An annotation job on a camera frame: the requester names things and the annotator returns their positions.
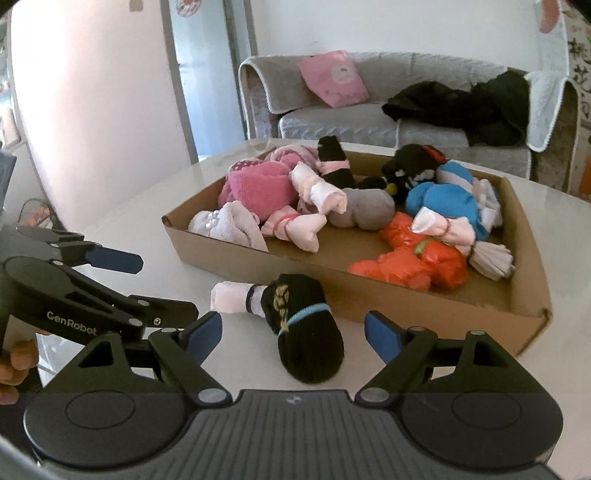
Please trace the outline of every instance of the cardboard box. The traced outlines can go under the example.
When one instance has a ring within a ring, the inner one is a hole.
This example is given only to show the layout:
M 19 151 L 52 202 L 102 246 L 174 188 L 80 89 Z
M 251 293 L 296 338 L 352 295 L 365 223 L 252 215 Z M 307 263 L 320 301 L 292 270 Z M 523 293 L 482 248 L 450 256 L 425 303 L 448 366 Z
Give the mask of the cardboard box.
M 380 175 L 381 166 L 390 157 L 348 152 L 348 159 L 355 175 L 371 176 Z M 175 208 L 162 221 L 183 262 L 228 280 L 266 285 L 281 273 L 307 274 L 322 282 L 335 316 L 363 322 L 368 311 L 379 310 L 399 325 L 424 326 L 441 338 L 463 339 L 469 330 L 485 330 L 507 351 L 519 355 L 551 320 L 544 267 L 509 180 L 473 173 L 489 179 L 499 192 L 504 226 L 490 240 L 511 249 L 517 270 L 511 279 L 495 282 L 470 267 L 469 281 L 448 293 L 420 293 L 347 273 L 352 262 L 375 259 L 391 251 L 375 232 L 327 224 L 319 233 L 317 254 L 275 238 L 267 239 L 267 253 L 187 232 L 197 212 L 217 209 L 224 178 Z

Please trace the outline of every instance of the finger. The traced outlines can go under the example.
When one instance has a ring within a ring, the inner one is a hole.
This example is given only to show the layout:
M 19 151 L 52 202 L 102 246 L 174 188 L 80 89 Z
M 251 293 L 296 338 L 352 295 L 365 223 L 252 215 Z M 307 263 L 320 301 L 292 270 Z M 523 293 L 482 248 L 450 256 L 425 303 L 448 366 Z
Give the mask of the finger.
M 10 353 L 6 350 L 0 355 L 0 383 L 10 380 L 15 373 L 15 369 L 10 361 Z
M 14 405 L 17 401 L 17 389 L 9 385 L 0 384 L 0 405 Z
M 10 361 L 16 370 L 29 370 L 39 363 L 39 350 L 34 340 L 18 342 L 10 350 Z
M 11 378 L 8 380 L 0 380 L 0 382 L 4 385 L 20 385 L 24 382 L 28 374 L 29 370 L 14 370 Z

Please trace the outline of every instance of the blue hair tie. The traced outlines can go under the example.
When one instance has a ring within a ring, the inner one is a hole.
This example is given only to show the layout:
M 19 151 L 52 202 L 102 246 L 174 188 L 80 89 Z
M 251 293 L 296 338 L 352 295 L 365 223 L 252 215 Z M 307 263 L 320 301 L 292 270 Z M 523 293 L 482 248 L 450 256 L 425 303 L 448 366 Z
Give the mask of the blue hair tie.
M 330 307 L 326 303 L 316 303 L 315 305 L 310 305 L 305 309 L 301 309 L 298 313 L 287 320 L 287 322 L 281 322 L 281 330 L 279 331 L 278 337 L 281 336 L 283 332 L 289 332 L 291 326 L 302 321 L 306 317 L 309 317 L 313 313 L 318 312 L 329 312 L 332 314 Z

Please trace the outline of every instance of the decoration on wall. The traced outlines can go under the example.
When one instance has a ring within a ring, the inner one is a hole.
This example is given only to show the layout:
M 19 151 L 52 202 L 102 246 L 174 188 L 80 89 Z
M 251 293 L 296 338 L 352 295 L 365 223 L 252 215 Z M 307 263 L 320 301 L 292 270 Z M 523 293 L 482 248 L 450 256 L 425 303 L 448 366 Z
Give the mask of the decoration on wall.
M 202 0 L 177 0 L 177 12 L 179 16 L 188 18 L 194 15 L 201 6 Z

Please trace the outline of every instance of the table surface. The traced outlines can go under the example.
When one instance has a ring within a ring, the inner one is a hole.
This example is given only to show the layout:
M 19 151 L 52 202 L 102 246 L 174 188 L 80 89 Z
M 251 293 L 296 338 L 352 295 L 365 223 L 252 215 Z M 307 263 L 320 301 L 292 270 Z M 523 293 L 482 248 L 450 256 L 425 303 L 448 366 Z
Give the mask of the table surface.
M 207 312 L 211 289 L 221 279 L 179 260 L 161 217 L 224 176 L 236 160 L 256 156 L 267 145 L 258 139 L 209 158 L 150 188 L 84 232 L 89 240 L 140 254 L 145 267 L 138 275 L 88 267 L 82 271 L 126 295 L 192 301 L 201 313 Z M 344 148 L 394 153 L 367 145 L 345 144 Z M 563 435 L 549 466 L 565 480 L 578 480 L 591 476 L 591 205 L 524 179 L 507 178 L 537 239 L 554 310 L 549 327 L 519 360 L 558 401 L 564 414 Z M 345 341 L 345 361 L 339 373 L 319 388 L 355 393 L 384 365 L 365 342 L 361 322 L 337 322 Z M 81 347 L 49 337 L 40 348 L 42 364 L 56 371 Z M 203 366 L 234 396 L 251 388 L 309 388 L 291 378 L 281 365 L 277 340 L 266 321 L 249 314 L 223 315 L 222 341 Z

